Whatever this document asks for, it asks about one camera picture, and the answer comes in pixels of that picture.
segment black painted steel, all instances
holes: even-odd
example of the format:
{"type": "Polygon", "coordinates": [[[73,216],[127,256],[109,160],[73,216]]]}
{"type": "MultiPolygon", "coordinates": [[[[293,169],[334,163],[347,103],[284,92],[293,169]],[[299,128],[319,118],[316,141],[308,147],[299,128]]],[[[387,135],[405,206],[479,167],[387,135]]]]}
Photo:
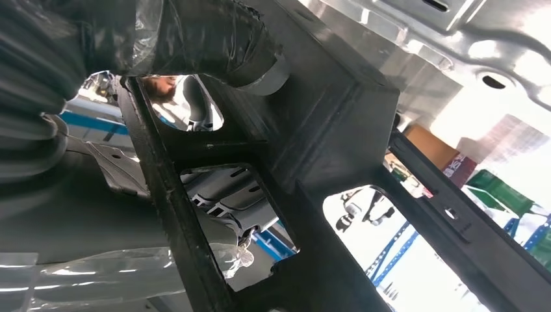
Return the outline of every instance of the black painted steel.
{"type": "Polygon", "coordinates": [[[231,289],[216,266],[197,214],[155,128],[156,117],[150,111],[149,100],[141,96],[142,91],[139,80],[126,81],[118,87],[119,101],[124,103],[120,106],[190,302],[194,311],[232,311],[231,289]]]}
{"type": "Polygon", "coordinates": [[[120,88],[130,135],[195,311],[389,311],[321,209],[326,196],[361,185],[394,201],[493,311],[546,311],[549,274],[401,134],[392,134],[391,150],[435,196],[414,199],[382,165],[397,90],[297,2],[245,3],[264,14],[283,44],[291,76],[280,91],[253,96],[201,77],[224,126],[184,133],[152,117],[138,81],[120,88]],[[269,278],[233,294],[214,268],[178,176],[236,165],[257,178],[300,252],[277,263],[269,278]],[[459,218],[449,220],[444,209],[459,218]]]}

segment clear plastic sheet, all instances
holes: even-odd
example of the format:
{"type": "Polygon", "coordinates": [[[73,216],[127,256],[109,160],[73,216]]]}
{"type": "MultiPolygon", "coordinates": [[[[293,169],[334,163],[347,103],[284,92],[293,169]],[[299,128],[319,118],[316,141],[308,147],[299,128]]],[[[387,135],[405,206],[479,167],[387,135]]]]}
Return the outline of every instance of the clear plastic sheet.
{"type": "MultiPolygon", "coordinates": [[[[253,262],[252,253],[243,247],[211,248],[226,278],[253,262]]],[[[45,268],[26,311],[80,311],[184,291],[169,248],[120,250],[45,268]]]]}
{"type": "Polygon", "coordinates": [[[38,273],[36,253],[0,253],[0,311],[19,312],[38,273]]]}
{"type": "Polygon", "coordinates": [[[280,50],[259,14],[234,0],[2,2],[14,21],[28,21],[37,43],[41,37],[54,47],[69,43],[73,49],[58,65],[70,70],[64,60],[80,62],[86,75],[205,73],[246,86],[263,77],[280,50]]]}

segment silver metal panel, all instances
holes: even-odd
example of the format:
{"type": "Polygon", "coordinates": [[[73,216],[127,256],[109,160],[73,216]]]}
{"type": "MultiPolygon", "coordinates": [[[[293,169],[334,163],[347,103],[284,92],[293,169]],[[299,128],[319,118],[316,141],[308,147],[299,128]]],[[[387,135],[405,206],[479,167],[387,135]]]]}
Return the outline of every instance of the silver metal panel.
{"type": "Polygon", "coordinates": [[[103,144],[107,144],[107,145],[110,145],[110,146],[117,146],[117,147],[123,146],[125,148],[134,149],[134,147],[132,145],[132,140],[127,135],[115,134],[115,135],[113,135],[113,137],[111,137],[109,142],[103,142],[103,144]]]}
{"type": "Polygon", "coordinates": [[[80,127],[78,125],[67,125],[69,128],[69,135],[75,138],[84,138],[90,131],[90,128],[80,127]]]}
{"type": "Polygon", "coordinates": [[[400,89],[399,111],[425,128],[430,128],[463,88],[423,58],[405,52],[325,3],[319,0],[301,2],[400,89]]]}
{"type": "Polygon", "coordinates": [[[103,140],[108,134],[109,132],[107,131],[89,128],[89,131],[86,132],[85,136],[82,136],[82,137],[75,136],[75,137],[80,138],[83,141],[109,144],[109,142],[105,142],[103,140]]]}
{"type": "Polygon", "coordinates": [[[551,109],[550,1],[322,1],[461,85],[505,88],[551,109]]]}
{"type": "Polygon", "coordinates": [[[117,106],[95,102],[83,96],[77,96],[71,101],[68,101],[67,109],[77,114],[84,113],[86,115],[96,115],[101,118],[114,117],[114,120],[122,121],[122,113],[117,106]]]}

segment man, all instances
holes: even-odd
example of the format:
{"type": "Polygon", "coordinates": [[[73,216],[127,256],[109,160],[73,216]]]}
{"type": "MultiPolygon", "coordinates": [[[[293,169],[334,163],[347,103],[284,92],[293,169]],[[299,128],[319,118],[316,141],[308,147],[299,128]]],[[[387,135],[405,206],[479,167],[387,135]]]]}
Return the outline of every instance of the man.
{"type": "Polygon", "coordinates": [[[190,109],[183,99],[182,79],[178,77],[147,76],[142,82],[157,117],[171,127],[186,131],[190,109]]]}
{"type": "Polygon", "coordinates": [[[149,100],[159,105],[171,102],[176,94],[177,78],[178,76],[144,77],[142,82],[146,88],[149,100]]]}

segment plastic wrap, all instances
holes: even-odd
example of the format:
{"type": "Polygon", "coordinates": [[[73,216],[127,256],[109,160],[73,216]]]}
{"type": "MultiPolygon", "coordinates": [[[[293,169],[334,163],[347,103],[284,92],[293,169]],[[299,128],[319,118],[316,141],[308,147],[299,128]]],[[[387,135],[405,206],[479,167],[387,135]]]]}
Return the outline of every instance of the plastic wrap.
{"type": "Polygon", "coordinates": [[[39,35],[78,41],[88,74],[204,73],[246,86],[279,54],[259,14],[234,0],[12,1],[39,35]]]}
{"type": "Polygon", "coordinates": [[[56,114],[64,99],[76,96],[86,70],[78,27],[40,4],[0,1],[0,94],[2,100],[25,100],[11,103],[15,108],[46,107],[56,114]]]}
{"type": "MultiPolygon", "coordinates": [[[[243,247],[211,244],[211,248],[226,278],[253,262],[252,253],[243,247]]],[[[49,266],[34,287],[26,287],[34,291],[28,309],[22,310],[29,312],[80,311],[185,291],[169,248],[120,250],[49,266]]]]}
{"type": "Polygon", "coordinates": [[[36,253],[0,253],[0,310],[23,311],[25,296],[37,273],[36,253]]]}

